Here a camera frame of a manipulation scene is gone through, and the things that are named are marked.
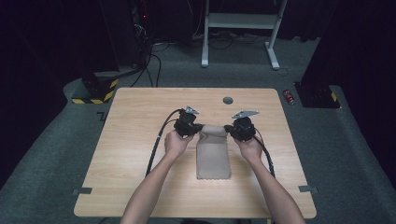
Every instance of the yellow and black hazard tape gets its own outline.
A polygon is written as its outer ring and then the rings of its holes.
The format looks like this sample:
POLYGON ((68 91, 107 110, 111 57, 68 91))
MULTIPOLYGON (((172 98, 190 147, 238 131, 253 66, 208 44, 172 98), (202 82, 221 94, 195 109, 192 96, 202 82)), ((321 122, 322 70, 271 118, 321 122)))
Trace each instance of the yellow and black hazard tape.
POLYGON ((100 98, 88 98, 88 99, 87 98, 73 98, 72 101, 73 101, 73 103, 78 104, 78 105, 83 105, 83 104, 96 104, 96 105, 105 104, 113 96, 114 90, 116 89, 116 85, 117 85, 118 82, 119 82, 118 79, 113 80, 110 83, 108 89, 106 89, 104 92, 101 92, 103 97, 100 97, 100 98))

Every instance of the gray carpet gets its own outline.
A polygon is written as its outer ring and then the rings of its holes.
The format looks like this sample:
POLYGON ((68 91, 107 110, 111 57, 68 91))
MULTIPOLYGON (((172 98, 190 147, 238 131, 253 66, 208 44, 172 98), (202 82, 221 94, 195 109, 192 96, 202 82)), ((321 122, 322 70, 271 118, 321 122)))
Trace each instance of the gray carpet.
MULTIPOLYGON (((318 41, 277 40, 276 56, 282 67, 271 69, 262 48, 254 43, 234 43, 227 49, 209 50, 209 67, 201 68, 201 48, 159 45, 162 60, 160 87, 290 89, 296 105, 282 105, 318 210, 307 223, 396 223, 396 193, 381 170, 354 120, 340 87, 331 86, 342 108, 301 106, 293 87, 300 81, 318 41)), ((223 42, 212 41, 216 47, 223 42)), ((158 61, 148 69, 155 79, 158 61)), ((137 75, 122 77, 117 86, 129 87, 137 75)), ((79 80, 64 87, 69 103, 37 138, 0 191, 0 223, 99 223, 101 217, 76 217, 74 189, 82 186, 103 128, 101 114, 110 106, 74 105, 70 98, 79 80)), ((145 73, 135 84, 149 87, 145 73)), ((155 218, 150 223, 172 219, 155 218)), ((112 217, 104 223, 118 223, 112 217)), ((265 223, 253 219, 252 223, 265 223)))

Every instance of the table top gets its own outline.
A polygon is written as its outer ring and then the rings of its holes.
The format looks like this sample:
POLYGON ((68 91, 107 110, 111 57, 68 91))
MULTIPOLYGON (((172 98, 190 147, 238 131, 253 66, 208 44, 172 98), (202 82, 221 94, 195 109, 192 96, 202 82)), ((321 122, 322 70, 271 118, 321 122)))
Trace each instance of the table top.
MULTIPOLYGON (((274 163, 276 179, 290 193, 305 218, 316 215, 306 186, 289 125, 279 96, 272 89, 211 88, 120 88, 108 113, 104 129, 92 157, 75 214, 79 217, 121 217, 132 193, 145 177, 151 150, 168 115, 189 105, 199 111, 196 123, 232 124, 231 116, 242 110, 258 110, 250 117, 262 134, 274 163), (232 97, 233 103, 223 103, 232 97)), ((158 146, 154 167, 164 155, 163 141, 173 130, 168 124, 158 146)), ((152 217, 269 217, 259 183, 242 158, 239 147, 227 137, 231 178, 203 180, 196 177, 196 144, 189 143, 166 177, 152 217)), ((262 161, 268 168, 262 153, 262 161)))

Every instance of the dark background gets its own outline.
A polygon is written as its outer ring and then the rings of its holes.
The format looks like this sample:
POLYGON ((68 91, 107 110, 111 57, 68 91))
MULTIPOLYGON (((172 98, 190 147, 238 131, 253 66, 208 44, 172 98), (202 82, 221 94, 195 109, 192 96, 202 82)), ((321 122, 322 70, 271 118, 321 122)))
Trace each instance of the dark background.
MULTIPOLYGON (((199 0, 190 1, 190 5, 181 0, 147 2, 151 10, 148 18, 157 36, 184 36, 181 39, 186 40, 185 36, 191 35, 199 24, 202 9, 199 0), (186 10, 190 7, 192 14, 186 10), (173 29, 179 33, 169 32, 173 29)), ((212 1, 211 8, 221 12, 238 9, 245 13, 275 13, 277 7, 272 2, 212 1)), ((60 0, 1 2, 0 71, 1 95, 5 100, 1 109, 1 186, 64 108, 67 103, 64 85, 87 72, 117 70, 120 60, 111 46, 101 1, 91 1, 84 7, 77 1, 75 6, 72 3, 66 6, 60 0), (81 21, 71 20, 70 16, 81 21)), ((303 41, 322 37, 309 65, 314 66, 309 69, 314 72, 305 74, 305 81, 310 85, 342 87, 361 132, 396 186, 392 164, 396 159, 393 136, 396 133, 393 16, 396 8, 386 0, 340 1, 336 7, 337 3, 289 0, 278 37, 299 36, 303 41)), ((125 1, 114 1, 116 4, 125 1)), ((198 34, 203 29, 203 23, 200 24, 198 34)), ((131 46, 136 40, 131 41, 125 45, 131 46)))

